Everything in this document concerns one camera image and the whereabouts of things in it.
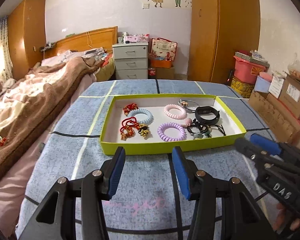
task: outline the blue gripper pad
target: blue gripper pad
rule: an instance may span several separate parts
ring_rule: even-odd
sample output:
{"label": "blue gripper pad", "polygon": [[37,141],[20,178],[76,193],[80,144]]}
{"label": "blue gripper pad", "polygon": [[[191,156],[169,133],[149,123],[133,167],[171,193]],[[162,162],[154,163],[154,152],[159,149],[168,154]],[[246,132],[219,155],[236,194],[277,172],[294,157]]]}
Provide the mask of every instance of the blue gripper pad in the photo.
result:
{"label": "blue gripper pad", "polygon": [[122,174],[123,166],[126,160],[126,152],[123,147],[118,147],[117,151],[112,158],[112,161],[115,161],[112,173],[109,178],[109,191],[108,195],[112,198],[113,195],[117,192],[119,185],[120,177]]}
{"label": "blue gripper pad", "polygon": [[251,135],[250,142],[252,142],[254,145],[259,146],[260,148],[268,152],[270,155],[281,154],[281,148],[278,143],[269,140],[268,138],[265,138],[257,133]]}
{"label": "blue gripper pad", "polygon": [[174,170],[177,174],[179,186],[181,189],[182,194],[185,196],[187,200],[190,199],[190,188],[189,188],[189,177],[186,172],[186,162],[183,152],[181,151],[180,147],[174,147],[172,150],[172,162],[174,166]]}

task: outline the wooden wardrobe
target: wooden wardrobe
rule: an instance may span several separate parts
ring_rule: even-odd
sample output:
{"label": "wooden wardrobe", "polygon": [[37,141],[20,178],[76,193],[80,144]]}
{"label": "wooden wardrobe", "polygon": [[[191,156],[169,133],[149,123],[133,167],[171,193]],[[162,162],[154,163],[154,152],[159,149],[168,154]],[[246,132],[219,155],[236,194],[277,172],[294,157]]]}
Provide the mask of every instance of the wooden wardrobe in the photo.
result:
{"label": "wooden wardrobe", "polygon": [[258,49],[259,0],[192,0],[188,80],[225,83],[234,53]]}
{"label": "wooden wardrobe", "polygon": [[42,61],[40,47],[46,44],[45,0],[23,0],[8,16],[9,53],[13,78],[23,78]]}

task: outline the blue spiral hair tie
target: blue spiral hair tie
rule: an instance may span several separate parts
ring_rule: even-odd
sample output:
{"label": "blue spiral hair tie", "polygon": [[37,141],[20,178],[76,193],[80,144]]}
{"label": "blue spiral hair tie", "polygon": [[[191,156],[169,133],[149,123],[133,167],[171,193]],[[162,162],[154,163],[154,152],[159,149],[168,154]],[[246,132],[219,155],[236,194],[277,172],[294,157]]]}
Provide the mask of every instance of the blue spiral hair tie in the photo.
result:
{"label": "blue spiral hair tie", "polygon": [[146,114],[148,117],[144,120],[138,120],[138,123],[144,123],[144,124],[149,124],[151,123],[151,121],[153,120],[153,115],[151,114],[151,112],[147,109],[143,109],[143,108],[138,108],[135,110],[131,110],[129,112],[129,114],[127,115],[128,118],[135,116],[136,114]]}

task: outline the patterned curtain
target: patterned curtain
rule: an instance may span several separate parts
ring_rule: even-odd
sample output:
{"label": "patterned curtain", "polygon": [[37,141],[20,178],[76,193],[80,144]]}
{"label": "patterned curtain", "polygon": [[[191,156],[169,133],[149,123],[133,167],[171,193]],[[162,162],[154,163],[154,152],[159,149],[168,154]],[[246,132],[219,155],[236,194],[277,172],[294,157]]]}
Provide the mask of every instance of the patterned curtain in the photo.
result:
{"label": "patterned curtain", "polygon": [[0,19],[0,81],[12,78],[12,61],[8,46],[8,17]]}

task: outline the gray drawer cabinet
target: gray drawer cabinet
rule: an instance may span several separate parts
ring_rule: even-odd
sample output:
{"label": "gray drawer cabinet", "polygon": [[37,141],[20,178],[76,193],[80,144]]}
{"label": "gray drawer cabinet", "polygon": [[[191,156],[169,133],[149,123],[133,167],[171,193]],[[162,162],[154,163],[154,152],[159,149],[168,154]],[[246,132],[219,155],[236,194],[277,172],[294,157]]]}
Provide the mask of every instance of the gray drawer cabinet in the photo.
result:
{"label": "gray drawer cabinet", "polygon": [[148,78],[148,43],[118,43],[112,46],[117,79]]}

